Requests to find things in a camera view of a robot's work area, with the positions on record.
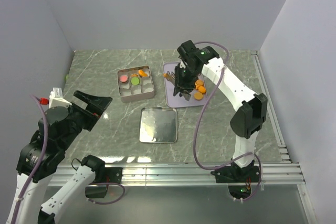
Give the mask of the metal tongs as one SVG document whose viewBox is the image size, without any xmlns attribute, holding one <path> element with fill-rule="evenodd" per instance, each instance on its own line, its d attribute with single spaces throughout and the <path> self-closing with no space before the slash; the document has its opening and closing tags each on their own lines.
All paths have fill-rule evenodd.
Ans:
<svg viewBox="0 0 336 224">
<path fill-rule="evenodd" d="M 167 78 L 164 78 L 174 86 L 174 73 L 173 72 L 164 72 L 168 74 Z M 183 97 L 186 101 L 189 101 L 191 97 Z"/>
</svg>

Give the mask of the pink round cookie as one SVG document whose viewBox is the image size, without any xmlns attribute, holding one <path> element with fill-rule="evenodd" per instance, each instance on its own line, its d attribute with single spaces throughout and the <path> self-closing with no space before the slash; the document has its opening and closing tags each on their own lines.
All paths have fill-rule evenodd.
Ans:
<svg viewBox="0 0 336 224">
<path fill-rule="evenodd" d="M 121 75 L 120 78 L 119 78 L 119 81 L 121 83 L 126 83 L 128 82 L 128 76 L 127 75 Z"/>
</svg>

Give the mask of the green round cookie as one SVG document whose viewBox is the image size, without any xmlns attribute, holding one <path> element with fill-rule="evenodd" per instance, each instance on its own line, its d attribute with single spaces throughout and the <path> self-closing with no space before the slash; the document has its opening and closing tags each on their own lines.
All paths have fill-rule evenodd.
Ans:
<svg viewBox="0 0 336 224">
<path fill-rule="evenodd" d="M 131 78 L 131 84 L 132 84 L 133 86 L 137 86 L 137 85 L 139 85 L 139 84 L 140 84 L 140 79 L 139 79 L 138 77 L 133 77 L 133 78 Z"/>
</svg>

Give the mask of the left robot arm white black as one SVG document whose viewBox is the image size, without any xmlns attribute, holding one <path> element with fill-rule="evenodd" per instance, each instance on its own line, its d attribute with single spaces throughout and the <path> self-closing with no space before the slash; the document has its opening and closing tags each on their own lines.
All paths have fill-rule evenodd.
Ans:
<svg viewBox="0 0 336 224">
<path fill-rule="evenodd" d="M 48 99 L 33 96 L 41 111 L 38 130 L 21 150 L 17 164 L 15 197 L 7 223 L 56 223 L 72 196 L 90 183 L 100 183 L 106 176 L 105 162 L 88 155 L 80 162 L 73 178 L 47 202 L 47 187 L 64 160 L 66 150 L 83 131 L 91 131 L 104 114 L 111 97 L 98 97 L 75 91 L 74 97 L 86 103 L 81 108 L 54 88 Z"/>
</svg>

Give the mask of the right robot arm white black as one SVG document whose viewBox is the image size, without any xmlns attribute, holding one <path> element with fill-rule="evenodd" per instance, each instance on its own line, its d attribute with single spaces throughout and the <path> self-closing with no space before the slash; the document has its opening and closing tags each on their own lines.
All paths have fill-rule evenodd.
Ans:
<svg viewBox="0 0 336 224">
<path fill-rule="evenodd" d="M 266 120 L 268 99 L 247 87 L 229 70 L 225 59 L 213 48 L 213 42 L 206 45 L 199 49 L 188 40 L 178 47 L 181 61 L 174 69 L 173 94 L 189 100 L 198 76 L 203 75 L 215 84 L 210 99 L 219 90 L 229 100 L 235 110 L 230 126 L 236 135 L 231 175 L 235 181 L 242 182 L 249 176 L 248 166 L 257 157 L 255 142 Z"/>
</svg>

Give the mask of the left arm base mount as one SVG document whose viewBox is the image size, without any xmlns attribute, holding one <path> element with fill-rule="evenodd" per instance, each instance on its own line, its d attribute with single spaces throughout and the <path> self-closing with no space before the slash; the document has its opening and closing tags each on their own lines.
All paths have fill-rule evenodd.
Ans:
<svg viewBox="0 0 336 224">
<path fill-rule="evenodd" d="M 97 183 L 116 183 L 121 184 L 122 167 L 106 167 L 94 179 L 93 185 L 89 185 L 85 189 L 85 195 L 88 198 L 104 198 L 110 185 L 96 185 Z"/>
</svg>

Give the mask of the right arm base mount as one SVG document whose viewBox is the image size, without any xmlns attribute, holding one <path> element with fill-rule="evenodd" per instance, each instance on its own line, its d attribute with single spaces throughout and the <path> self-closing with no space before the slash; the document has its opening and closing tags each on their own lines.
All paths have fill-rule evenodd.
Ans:
<svg viewBox="0 0 336 224">
<path fill-rule="evenodd" d="M 211 172 L 218 184 L 228 184 L 228 191 L 234 200 L 247 201 L 261 184 L 262 172 L 253 163 L 240 168 L 232 165 Z"/>
</svg>

